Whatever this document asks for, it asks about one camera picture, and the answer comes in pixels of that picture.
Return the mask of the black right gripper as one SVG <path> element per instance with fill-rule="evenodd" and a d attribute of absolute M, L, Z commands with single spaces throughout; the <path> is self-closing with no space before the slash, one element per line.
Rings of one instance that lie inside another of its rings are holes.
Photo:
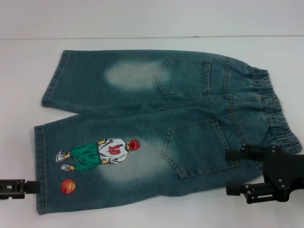
<path fill-rule="evenodd" d="M 247 204 L 278 201 L 287 202 L 287 190 L 304 188 L 304 156 L 289 154 L 277 145 L 242 144 L 240 150 L 225 151 L 226 161 L 252 160 L 263 162 L 264 183 L 227 183 L 228 196 L 244 195 Z"/>

